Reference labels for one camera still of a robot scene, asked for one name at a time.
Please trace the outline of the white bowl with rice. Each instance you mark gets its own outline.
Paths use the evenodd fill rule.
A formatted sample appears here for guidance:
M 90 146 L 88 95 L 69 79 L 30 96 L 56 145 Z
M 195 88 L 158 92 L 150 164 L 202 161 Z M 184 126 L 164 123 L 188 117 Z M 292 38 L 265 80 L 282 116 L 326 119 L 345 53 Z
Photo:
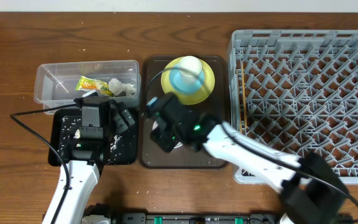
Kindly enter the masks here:
M 158 123 L 156 121 L 154 121 L 153 125 L 152 125 L 152 130 L 156 129 L 158 127 Z M 177 149 L 179 147 L 182 147 L 183 143 L 182 142 L 178 142 L 176 144 L 176 146 L 174 147 L 174 149 Z

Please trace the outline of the white tissue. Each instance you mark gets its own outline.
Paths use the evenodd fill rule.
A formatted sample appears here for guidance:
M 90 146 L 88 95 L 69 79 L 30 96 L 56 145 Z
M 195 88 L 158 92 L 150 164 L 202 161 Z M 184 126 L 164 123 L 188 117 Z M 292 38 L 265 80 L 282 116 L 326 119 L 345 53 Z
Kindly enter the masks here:
M 132 96 L 137 92 L 134 85 L 122 83 L 117 78 L 113 78 L 109 81 L 109 91 L 114 96 Z

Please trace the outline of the yellow plate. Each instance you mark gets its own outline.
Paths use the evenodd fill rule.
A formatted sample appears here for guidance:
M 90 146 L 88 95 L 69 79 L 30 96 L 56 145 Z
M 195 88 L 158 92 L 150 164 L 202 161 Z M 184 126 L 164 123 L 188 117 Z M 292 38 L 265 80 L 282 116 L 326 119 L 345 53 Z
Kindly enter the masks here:
M 172 92 L 172 93 L 176 94 L 179 101 L 181 103 L 183 103 L 184 105 L 195 105 L 195 104 L 201 103 L 202 101 L 207 99 L 207 97 L 210 94 L 212 94 L 212 91 L 213 91 L 214 85 L 215 85 L 214 72 L 213 72 L 212 68 L 204 60 L 199 59 L 202 64 L 202 70 L 204 71 L 204 84 L 194 94 L 186 95 L 186 94 L 180 93 L 180 92 L 174 90 L 174 88 L 171 86 L 169 79 L 168 79 L 168 75 L 169 75 L 170 70 L 173 69 L 174 65 L 178 64 L 182 58 L 183 57 L 178 57 L 178 58 L 172 60 L 165 67 L 165 70 L 161 76 L 162 89 L 163 89 L 164 93 Z

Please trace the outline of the green snack wrapper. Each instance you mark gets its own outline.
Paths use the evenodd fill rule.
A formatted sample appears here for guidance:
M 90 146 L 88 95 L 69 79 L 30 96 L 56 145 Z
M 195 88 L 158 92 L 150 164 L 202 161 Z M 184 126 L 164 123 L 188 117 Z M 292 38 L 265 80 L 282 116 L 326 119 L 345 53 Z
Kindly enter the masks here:
M 87 78 L 85 76 L 80 77 L 75 87 L 75 90 L 83 90 L 83 91 L 97 90 L 102 95 L 114 96 L 114 93 L 109 89 L 108 83 L 97 79 Z

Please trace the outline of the light blue bowl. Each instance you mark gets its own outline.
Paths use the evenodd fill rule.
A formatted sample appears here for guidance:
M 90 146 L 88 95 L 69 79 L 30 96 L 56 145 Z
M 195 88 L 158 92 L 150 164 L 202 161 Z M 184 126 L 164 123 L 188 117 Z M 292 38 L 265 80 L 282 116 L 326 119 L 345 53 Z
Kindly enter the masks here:
M 168 79 L 174 90 L 191 95 L 197 92 L 204 84 L 204 71 L 194 77 L 192 81 L 186 81 L 185 77 L 181 74 L 182 69 L 179 69 L 178 64 L 174 65 L 173 69 L 170 70 Z

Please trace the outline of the white cup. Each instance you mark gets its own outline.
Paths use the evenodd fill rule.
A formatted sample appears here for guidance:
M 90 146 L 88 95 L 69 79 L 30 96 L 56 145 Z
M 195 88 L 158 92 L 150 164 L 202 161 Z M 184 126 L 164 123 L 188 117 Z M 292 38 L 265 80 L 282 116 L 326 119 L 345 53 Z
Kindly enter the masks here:
M 202 71 L 201 61 L 194 56 L 185 56 L 179 63 L 180 76 L 184 83 L 194 84 L 198 79 L 198 75 Z

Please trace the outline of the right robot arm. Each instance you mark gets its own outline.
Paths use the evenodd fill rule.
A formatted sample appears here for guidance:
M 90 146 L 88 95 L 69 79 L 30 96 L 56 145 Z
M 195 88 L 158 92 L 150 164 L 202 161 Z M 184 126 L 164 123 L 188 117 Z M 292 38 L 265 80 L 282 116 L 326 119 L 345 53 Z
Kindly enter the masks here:
M 279 195 L 285 210 L 280 223 L 347 222 L 338 211 L 349 191 L 320 155 L 300 157 L 274 150 L 210 114 L 153 119 L 157 127 L 150 137 L 164 151 L 180 142 L 262 179 Z

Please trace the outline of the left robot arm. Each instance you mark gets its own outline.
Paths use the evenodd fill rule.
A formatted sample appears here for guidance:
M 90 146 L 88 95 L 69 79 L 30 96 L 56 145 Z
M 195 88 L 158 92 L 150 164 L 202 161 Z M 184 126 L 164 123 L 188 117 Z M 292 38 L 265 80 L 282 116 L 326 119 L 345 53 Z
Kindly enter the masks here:
M 60 167 L 44 223 L 109 223 L 109 215 L 83 216 L 106 166 L 129 165 L 137 157 L 138 115 L 124 102 L 89 97 L 53 117 L 48 163 Z

